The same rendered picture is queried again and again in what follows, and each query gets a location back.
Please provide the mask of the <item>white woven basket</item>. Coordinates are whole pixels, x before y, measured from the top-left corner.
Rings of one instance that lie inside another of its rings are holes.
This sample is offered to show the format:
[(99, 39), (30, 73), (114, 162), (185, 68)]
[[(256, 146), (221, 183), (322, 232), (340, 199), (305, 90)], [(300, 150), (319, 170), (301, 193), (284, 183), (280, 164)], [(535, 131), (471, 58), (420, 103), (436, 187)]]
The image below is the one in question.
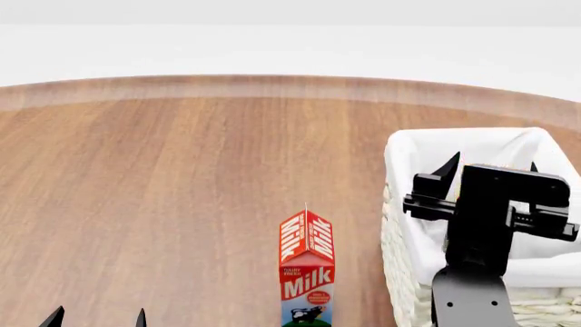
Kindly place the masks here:
[[(417, 280), (410, 267), (399, 223), (388, 212), (384, 187), (381, 250), (386, 284), (398, 327), (430, 327), (431, 283)], [(581, 327), (581, 287), (519, 288), (507, 285), (517, 323), (522, 327)]]

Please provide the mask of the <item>white cloth basket liner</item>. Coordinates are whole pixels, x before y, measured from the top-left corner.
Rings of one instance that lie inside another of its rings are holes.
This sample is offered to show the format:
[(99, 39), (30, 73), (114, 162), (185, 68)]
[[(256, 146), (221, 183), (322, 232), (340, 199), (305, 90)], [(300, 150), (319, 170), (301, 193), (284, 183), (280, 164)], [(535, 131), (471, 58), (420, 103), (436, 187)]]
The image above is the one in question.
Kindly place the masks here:
[[(412, 190), (416, 173), (432, 173), (454, 154), (460, 163), (489, 164), (560, 176), (571, 188), (568, 220), (581, 225), (581, 168), (576, 169), (552, 136), (539, 127), (488, 127), (400, 130), (385, 148), (386, 182), (391, 196), (388, 212), (399, 223), (411, 270), (429, 285), (445, 265), (447, 224), (425, 222), (402, 211), (404, 195)], [(574, 242), (515, 233), (506, 285), (519, 288), (581, 287), (581, 232)]]

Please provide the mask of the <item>red milk carton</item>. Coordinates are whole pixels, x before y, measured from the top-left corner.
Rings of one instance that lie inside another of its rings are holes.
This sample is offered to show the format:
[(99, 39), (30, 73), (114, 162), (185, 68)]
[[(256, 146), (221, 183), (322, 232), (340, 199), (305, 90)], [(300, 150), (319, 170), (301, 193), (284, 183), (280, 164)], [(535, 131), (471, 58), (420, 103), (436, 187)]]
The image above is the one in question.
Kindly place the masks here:
[(336, 261), (331, 223), (302, 209), (279, 231), (281, 327), (332, 327)]

